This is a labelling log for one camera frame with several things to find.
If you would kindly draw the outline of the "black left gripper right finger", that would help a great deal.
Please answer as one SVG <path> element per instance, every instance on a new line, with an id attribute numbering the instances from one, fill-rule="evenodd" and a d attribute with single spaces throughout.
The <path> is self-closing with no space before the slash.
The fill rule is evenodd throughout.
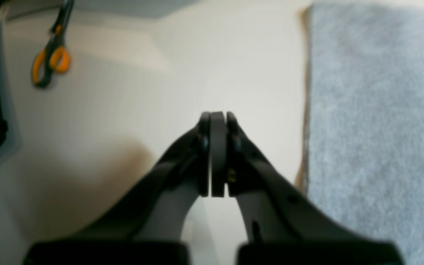
<path id="1" fill-rule="evenodd" d="M 394 244 L 327 217 L 245 135 L 231 112 L 211 114 L 211 195 L 235 198 L 248 243 L 238 265 L 402 265 Z"/>

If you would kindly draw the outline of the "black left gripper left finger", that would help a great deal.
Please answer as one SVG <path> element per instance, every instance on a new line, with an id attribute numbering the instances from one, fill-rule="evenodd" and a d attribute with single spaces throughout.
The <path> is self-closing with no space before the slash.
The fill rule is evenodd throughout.
<path id="1" fill-rule="evenodd" d="M 24 265 L 190 265 L 185 217 L 208 194 L 211 113 L 180 136 L 111 209 L 79 232 L 34 244 Z"/>

